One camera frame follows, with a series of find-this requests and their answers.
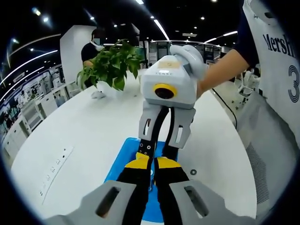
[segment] robotic gripper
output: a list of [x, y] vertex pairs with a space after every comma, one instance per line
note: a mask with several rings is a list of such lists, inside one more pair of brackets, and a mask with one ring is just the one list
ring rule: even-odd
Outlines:
[[141, 77], [145, 101], [139, 124], [141, 144], [138, 152], [153, 155], [160, 127], [171, 109], [171, 125], [163, 156], [174, 159], [191, 133], [190, 124], [196, 112], [196, 83], [203, 76], [206, 65], [198, 50], [190, 45], [172, 45], [170, 52], [172, 55], [161, 58]]

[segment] screw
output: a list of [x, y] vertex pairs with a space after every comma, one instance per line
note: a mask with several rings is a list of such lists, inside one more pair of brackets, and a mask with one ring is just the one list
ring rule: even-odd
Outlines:
[[191, 173], [191, 175], [196, 175], [197, 174], [197, 170], [192, 169], [190, 173]]

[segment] black cable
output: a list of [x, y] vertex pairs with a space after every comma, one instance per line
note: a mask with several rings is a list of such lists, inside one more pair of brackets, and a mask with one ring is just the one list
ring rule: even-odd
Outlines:
[[236, 119], [236, 116], [234, 114], [234, 112], [232, 111], [232, 109], [226, 104], [226, 102], [221, 98], [221, 96], [216, 92], [215, 89], [212, 89], [215, 94], [222, 100], [222, 102], [227, 106], [227, 108], [231, 111], [231, 113], [233, 114], [234, 116], [234, 119], [235, 119], [235, 129], [238, 127], [238, 120]]

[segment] black hair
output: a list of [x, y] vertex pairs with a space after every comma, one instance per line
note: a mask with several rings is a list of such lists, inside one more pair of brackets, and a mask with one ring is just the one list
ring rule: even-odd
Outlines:
[[93, 30], [92, 32], [92, 39], [94, 36], [98, 36], [98, 37], [104, 37], [105, 36], [105, 29], [103, 28], [96, 28]]

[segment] white jersey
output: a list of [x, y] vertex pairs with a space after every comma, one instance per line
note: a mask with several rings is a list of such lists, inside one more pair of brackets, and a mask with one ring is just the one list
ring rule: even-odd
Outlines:
[[268, 10], [260, 0], [245, 0], [243, 11], [260, 61], [262, 95], [289, 125], [300, 147], [300, 67], [292, 43], [280, 26], [266, 17]]

